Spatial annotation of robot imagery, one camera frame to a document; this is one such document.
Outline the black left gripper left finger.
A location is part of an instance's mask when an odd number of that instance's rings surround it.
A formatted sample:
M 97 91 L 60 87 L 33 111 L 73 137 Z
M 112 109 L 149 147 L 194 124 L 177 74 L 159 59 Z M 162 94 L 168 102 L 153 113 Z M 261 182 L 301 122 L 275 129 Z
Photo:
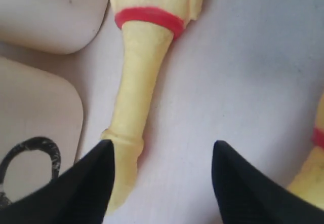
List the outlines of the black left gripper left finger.
M 100 141 L 40 190 L 1 210 L 1 223 L 102 223 L 114 184 L 114 148 Z

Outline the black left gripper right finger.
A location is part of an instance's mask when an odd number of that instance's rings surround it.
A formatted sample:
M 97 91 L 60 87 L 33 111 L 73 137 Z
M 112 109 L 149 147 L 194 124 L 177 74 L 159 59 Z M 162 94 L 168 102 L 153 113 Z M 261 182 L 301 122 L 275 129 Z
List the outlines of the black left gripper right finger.
M 227 142 L 213 148 L 213 190 L 223 223 L 323 223 L 323 211 L 289 193 Z

